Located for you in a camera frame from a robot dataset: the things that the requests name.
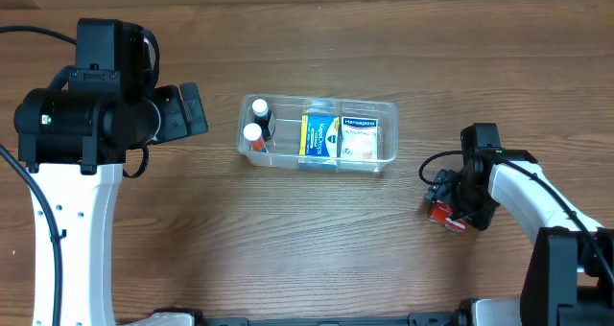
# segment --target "white bottle cap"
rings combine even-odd
[[[251,108],[253,109],[253,113],[259,117],[267,116],[267,113],[269,112],[269,105],[267,105],[267,101],[263,99],[257,99],[254,101]]]
[[[243,136],[249,141],[256,141],[262,136],[262,129],[257,124],[247,124],[243,128]]]

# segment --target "bottle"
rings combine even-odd
[[[243,136],[249,140],[254,151],[262,153],[269,152],[265,146],[265,140],[262,138],[262,129],[260,126],[254,123],[247,124],[243,128]]]
[[[265,141],[271,139],[275,132],[275,117],[272,115],[267,101],[258,99],[253,102],[251,109],[254,115],[256,115],[253,122],[262,129],[262,137]]]

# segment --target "cable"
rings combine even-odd
[[[27,25],[11,25],[11,26],[6,26],[6,27],[0,27],[0,34],[15,33],[15,32],[30,32],[30,33],[49,35],[51,37],[61,39],[64,42],[68,42],[68,43],[75,44],[75,45],[77,44],[77,39],[71,38],[67,35],[56,33],[55,31],[51,31],[49,29],[43,29],[43,28],[27,26]]]
[[[17,174],[28,184],[28,187],[34,193],[38,203],[42,207],[42,212],[47,219],[47,225],[49,225],[49,234],[51,236],[51,245],[54,251],[54,310],[52,325],[59,326],[59,317],[61,312],[61,288],[62,288],[62,265],[61,265],[61,247],[59,246],[59,240],[64,236],[58,232],[58,226],[56,224],[56,218],[51,211],[49,201],[36,184],[36,181],[26,172],[26,170],[17,162],[15,157],[0,144],[0,155],[9,163],[9,165],[17,172]]]
[[[125,178],[137,178],[141,176],[143,173],[145,173],[145,171],[147,170],[147,165],[150,163],[150,150],[146,146],[144,146],[141,149],[143,150],[143,159],[141,160],[141,165],[138,167],[138,170],[136,171],[136,173],[132,175],[129,175],[128,172],[123,171],[122,175]]]
[[[599,261],[600,267],[602,268],[603,272],[605,273],[605,278],[610,283],[610,287],[614,288],[614,273],[612,273],[612,269],[610,268],[609,264],[605,260],[605,257],[603,256],[603,253],[602,253],[602,250],[599,248],[599,245],[595,241],[595,238],[593,237],[593,235],[590,233],[590,231],[588,231],[586,226],[584,226],[584,223],[582,223],[582,221],[578,218],[578,216],[576,215],[576,212],[569,207],[567,202],[565,202],[565,200],[563,200],[563,198],[555,191],[555,189],[552,188],[548,183],[546,183],[544,180],[542,180],[538,176],[536,176],[533,173],[529,172],[528,170],[526,170],[526,169],[518,166],[517,164],[514,164],[514,163],[512,163],[512,162],[510,162],[510,161],[508,161],[508,160],[506,160],[504,158],[494,157],[494,156],[491,156],[491,155],[488,155],[488,154],[484,154],[484,153],[480,153],[480,152],[474,152],[474,151],[444,151],[444,152],[440,152],[440,153],[432,155],[431,157],[427,158],[424,161],[424,163],[422,163],[422,165],[420,166],[420,169],[418,170],[418,175],[420,176],[420,179],[424,183],[426,183],[428,185],[432,185],[432,186],[433,185],[440,185],[440,184],[449,182],[449,180],[431,181],[431,180],[426,179],[426,177],[424,177],[424,174],[423,174],[424,173],[424,168],[426,168],[426,166],[429,163],[431,163],[432,161],[434,161],[434,160],[436,160],[436,159],[438,159],[440,157],[448,156],[448,155],[455,155],[455,154],[463,154],[463,153],[466,153],[466,152],[468,152],[469,154],[471,154],[473,156],[480,157],[480,158],[482,158],[484,160],[491,160],[493,162],[493,164],[507,165],[507,166],[511,167],[512,169],[516,170],[517,172],[521,173],[522,175],[525,175],[528,178],[530,178],[531,180],[537,182],[538,185],[540,185],[546,192],[548,192],[548,194],[563,209],[563,212],[565,212],[565,214],[567,214],[567,217],[569,217],[569,219],[578,227],[580,233],[582,234],[582,236],[584,236],[584,238],[588,242],[588,245],[591,247],[593,252],[595,252],[595,256],[597,257],[597,260]]]
[[[72,69],[73,66],[71,65],[62,67],[47,88],[50,90],[62,90],[62,88],[68,83],[68,74]]]
[[[424,177],[424,168],[426,168],[426,166],[429,165],[429,163],[433,162],[434,160],[436,160],[438,158],[449,156],[449,155],[455,155],[455,154],[463,154],[463,153],[464,153],[464,151],[455,150],[455,151],[444,151],[444,152],[440,152],[440,153],[437,153],[437,154],[434,154],[434,155],[430,156],[420,166],[420,169],[418,170],[418,176],[420,176],[420,179],[422,180],[422,182],[424,182],[424,183],[426,183],[428,185],[431,185],[431,186],[438,186],[440,184],[444,184],[444,183],[450,182],[450,180],[431,181],[431,180],[426,179],[426,177]]]

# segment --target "wooden table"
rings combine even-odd
[[[426,220],[420,163],[499,125],[578,208],[614,226],[614,0],[497,0],[0,12],[0,25],[75,36],[80,17],[154,32],[159,85],[194,81],[210,132],[152,149],[120,189],[116,318],[169,305],[249,318],[403,315],[519,294],[531,245],[503,209],[484,233]],[[35,34],[0,36],[0,140],[15,108],[74,58]],[[395,103],[399,154],[382,175],[255,168],[235,149],[248,93]],[[129,157],[135,169],[140,156]],[[429,169],[459,168],[458,157]],[[0,324],[28,325],[34,224],[0,164]]]

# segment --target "black mount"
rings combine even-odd
[[[280,320],[248,320],[244,317],[205,318],[201,310],[161,308],[153,313],[182,313],[194,318],[195,326],[466,326],[454,322],[453,313],[411,313],[406,317],[339,317],[295,318]]]
[[[614,268],[614,231],[599,229],[596,238],[605,260]],[[578,287],[578,266],[599,278],[597,287]],[[579,232],[562,227],[539,229],[520,295],[523,325],[614,324],[614,290],[604,275]]]
[[[155,88],[159,61],[155,36],[142,27],[81,19],[75,65],[15,111],[19,160],[31,173],[40,163],[66,163],[93,175],[98,165],[125,163],[126,150],[207,132],[193,82]]]

